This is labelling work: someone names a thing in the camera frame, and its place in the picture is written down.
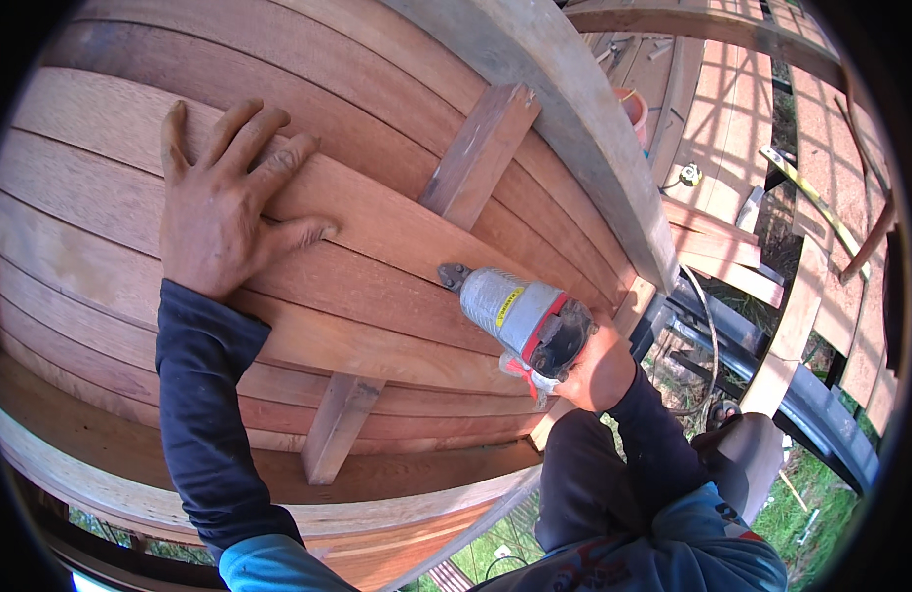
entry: power tool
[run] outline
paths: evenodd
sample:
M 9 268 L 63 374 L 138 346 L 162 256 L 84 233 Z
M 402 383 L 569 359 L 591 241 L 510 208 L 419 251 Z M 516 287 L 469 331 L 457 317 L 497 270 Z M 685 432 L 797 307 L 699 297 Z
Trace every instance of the power tool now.
M 505 348 L 499 367 L 529 385 L 535 408 L 568 379 L 588 338 L 597 333 L 591 311 L 564 291 L 540 281 L 461 263 L 444 263 L 437 273 L 459 295 L 460 308 Z

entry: black pants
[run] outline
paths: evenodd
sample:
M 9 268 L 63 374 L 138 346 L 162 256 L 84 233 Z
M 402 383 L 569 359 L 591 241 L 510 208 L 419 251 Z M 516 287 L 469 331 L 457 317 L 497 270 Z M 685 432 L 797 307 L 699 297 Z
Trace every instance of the black pants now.
M 758 413 L 736 415 L 690 444 L 720 496 L 747 523 L 762 509 L 782 466 L 782 432 Z M 541 472 L 538 543 L 553 551 L 601 535 L 646 534 L 649 518 L 637 504 L 627 463 L 613 434 L 594 414 L 575 409 L 548 435 Z

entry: yellow sticker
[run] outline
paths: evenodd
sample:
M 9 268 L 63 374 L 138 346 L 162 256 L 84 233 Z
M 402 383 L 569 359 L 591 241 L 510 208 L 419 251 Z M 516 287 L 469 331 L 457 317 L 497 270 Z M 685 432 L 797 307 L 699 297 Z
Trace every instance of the yellow sticker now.
M 498 309 L 498 314 L 496 315 L 496 327 L 502 326 L 502 323 L 505 322 L 505 314 L 509 312 L 509 307 L 511 307 L 512 303 L 515 302 L 515 299 L 519 297 L 519 294 L 524 291 L 525 288 L 516 288 L 515 290 L 512 290 L 512 293 L 505 299 L 505 302 L 502 302 L 502 306 Z

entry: yellow level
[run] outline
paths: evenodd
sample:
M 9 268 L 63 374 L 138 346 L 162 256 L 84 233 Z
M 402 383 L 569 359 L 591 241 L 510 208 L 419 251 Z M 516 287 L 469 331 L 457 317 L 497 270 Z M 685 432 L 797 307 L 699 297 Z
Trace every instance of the yellow level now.
M 825 220 L 834 228 L 834 234 L 838 237 L 838 242 L 841 243 L 841 246 L 844 247 L 844 250 L 847 251 L 853 259 L 854 255 L 858 254 L 858 251 L 861 250 L 861 245 L 854 240 L 854 237 L 851 236 L 851 231 L 847 229 L 844 222 L 841 222 L 841 219 L 838 218 L 838 214 L 834 213 L 834 210 L 825 203 L 825 200 L 823 200 L 820 195 L 818 195 L 818 192 L 811 186 L 811 183 L 808 183 L 805 177 L 798 174 L 798 172 L 795 171 L 795 168 L 770 146 L 763 146 L 762 148 L 759 148 L 758 151 L 765 156 L 771 164 L 775 165 L 779 171 L 784 173 L 785 176 L 792 179 L 794 183 L 798 185 L 798 188 L 802 190 L 802 193 L 805 194 L 808 201 L 811 202 L 814 207 L 818 208 L 821 215 L 824 216 Z M 865 279 L 870 279 L 870 263 L 865 263 L 865 266 L 861 268 L 861 274 Z

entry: orange bucket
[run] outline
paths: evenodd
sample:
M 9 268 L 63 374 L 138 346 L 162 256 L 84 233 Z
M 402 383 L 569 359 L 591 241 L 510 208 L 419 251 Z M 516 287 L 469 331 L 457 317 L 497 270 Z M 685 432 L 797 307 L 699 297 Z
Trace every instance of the orange bucket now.
M 630 123 L 634 126 L 634 134 L 640 141 L 641 149 L 646 148 L 646 101 L 640 96 L 635 88 L 615 88 L 614 94 L 618 101 L 624 105 L 624 110 L 628 112 Z

